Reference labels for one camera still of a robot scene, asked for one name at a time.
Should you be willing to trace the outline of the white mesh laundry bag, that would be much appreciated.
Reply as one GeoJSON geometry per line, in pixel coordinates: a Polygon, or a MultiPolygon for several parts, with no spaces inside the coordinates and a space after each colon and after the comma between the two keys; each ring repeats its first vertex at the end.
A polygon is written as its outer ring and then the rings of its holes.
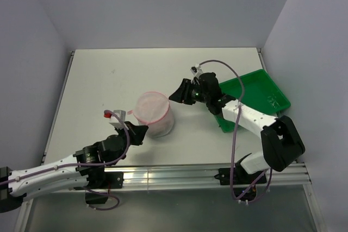
{"type": "Polygon", "coordinates": [[[128,114],[133,115],[140,125],[148,126],[146,135],[151,138],[167,135],[175,123],[169,99],[154,91],[143,93],[128,114]]]}

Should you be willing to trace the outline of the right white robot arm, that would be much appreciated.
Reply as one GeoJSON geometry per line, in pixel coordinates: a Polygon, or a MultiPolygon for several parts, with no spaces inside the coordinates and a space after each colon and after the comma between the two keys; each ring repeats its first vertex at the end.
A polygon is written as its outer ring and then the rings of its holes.
{"type": "Polygon", "coordinates": [[[223,93],[213,72],[202,73],[192,80],[184,78],[169,99],[186,105],[204,103],[213,115],[234,122],[236,127],[241,126],[260,138],[261,149],[234,165],[236,179],[241,183],[249,182],[259,171],[281,172],[305,152],[290,117],[264,114],[223,93]]]}

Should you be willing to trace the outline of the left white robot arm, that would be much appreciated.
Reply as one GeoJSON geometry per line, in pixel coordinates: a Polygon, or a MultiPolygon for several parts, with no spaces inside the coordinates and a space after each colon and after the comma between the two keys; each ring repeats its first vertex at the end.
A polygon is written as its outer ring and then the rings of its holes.
{"type": "Polygon", "coordinates": [[[141,145],[148,126],[127,121],[115,130],[115,135],[51,164],[17,171],[1,167],[1,212],[13,211],[25,201],[69,187],[102,187],[106,181],[104,169],[125,159],[130,146],[141,145]]]}

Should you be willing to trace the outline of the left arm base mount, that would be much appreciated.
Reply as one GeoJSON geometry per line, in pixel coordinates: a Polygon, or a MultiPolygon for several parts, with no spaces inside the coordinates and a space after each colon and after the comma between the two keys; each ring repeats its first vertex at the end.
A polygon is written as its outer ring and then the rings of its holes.
{"type": "Polygon", "coordinates": [[[118,190],[123,188],[124,172],[105,172],[104,179],[98,181],[96,185],[88,188],[85,192],[85,202],[88,207],[95,208],[97,210],[108,210],[111,207],[101,207],[109,199],[116,200],[117,207],[120,204],[120,200],[117,196],[112,194],[112,190],[118,190]]]}

